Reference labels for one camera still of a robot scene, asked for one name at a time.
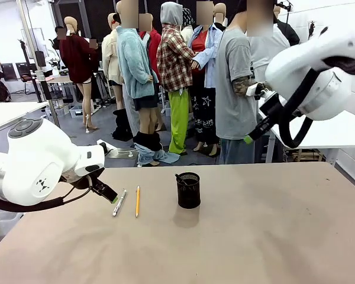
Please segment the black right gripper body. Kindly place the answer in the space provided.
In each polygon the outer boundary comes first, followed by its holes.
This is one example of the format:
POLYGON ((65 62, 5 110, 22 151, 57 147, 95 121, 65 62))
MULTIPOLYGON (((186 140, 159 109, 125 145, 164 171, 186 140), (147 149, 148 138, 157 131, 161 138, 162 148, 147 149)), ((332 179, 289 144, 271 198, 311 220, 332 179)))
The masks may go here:
POLYGON ((259 111, 265 116, 279 114, 287 100, 277 92, 264 92, 259 100, 259 111))

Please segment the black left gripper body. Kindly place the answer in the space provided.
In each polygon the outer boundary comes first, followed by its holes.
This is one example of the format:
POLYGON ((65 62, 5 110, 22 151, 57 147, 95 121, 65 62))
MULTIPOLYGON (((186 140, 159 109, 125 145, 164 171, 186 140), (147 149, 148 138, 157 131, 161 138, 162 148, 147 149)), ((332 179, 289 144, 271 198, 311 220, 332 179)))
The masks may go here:
POLYGON ((95 188, 102 183, 98 178, 100 177, 100 175, 104 170, 105 170, 104 168, 101 168, 93 172, 90 172, 87 175, 82 177, 80 176, 68 177, 67 174, 65 174, 60 177, 60 182, 68 183, 77 189, 87 189, 90 184, 92 185, 93 188, 95 188))

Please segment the person's hand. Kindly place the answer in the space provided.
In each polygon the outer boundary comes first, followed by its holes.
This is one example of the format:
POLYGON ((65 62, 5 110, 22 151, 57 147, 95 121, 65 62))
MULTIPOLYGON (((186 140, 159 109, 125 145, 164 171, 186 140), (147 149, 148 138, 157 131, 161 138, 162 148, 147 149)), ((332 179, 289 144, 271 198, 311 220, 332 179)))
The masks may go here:
POLYGON ((256 83, 256 88, 255 88, 255 91, 254 91, 255 100, 259 100, 261 97, 264 97, 265 94, 267 94, 270 91, 273 91, 273 88, 267 82, 265 82, 265 83, 261 83, 261 82, 256 83))

